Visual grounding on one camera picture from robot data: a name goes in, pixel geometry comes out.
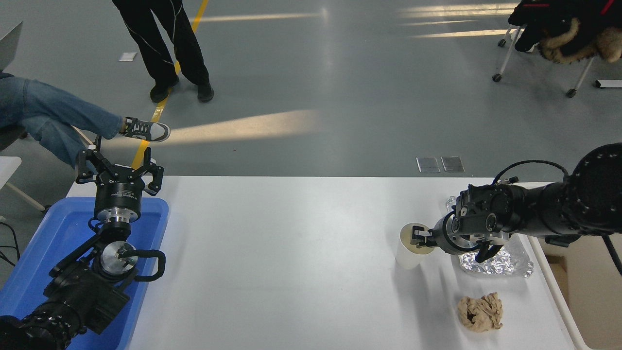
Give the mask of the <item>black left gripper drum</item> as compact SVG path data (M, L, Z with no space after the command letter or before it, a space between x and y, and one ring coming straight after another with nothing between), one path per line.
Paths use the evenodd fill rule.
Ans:
M96 177L95 210L122 208L141 209L142 191L145 183L142 180L115 180L107 174Z

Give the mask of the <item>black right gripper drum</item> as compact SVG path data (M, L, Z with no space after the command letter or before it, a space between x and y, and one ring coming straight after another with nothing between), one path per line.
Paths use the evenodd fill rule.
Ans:
M447 233L447 224L449 221L449 216L445 216L442 219L439 219L437 224L433 228L431 228L431 238L434 241L434 244L438 246L445 253L456 255L457 250L455 250L454 245L449 241L449 236Z

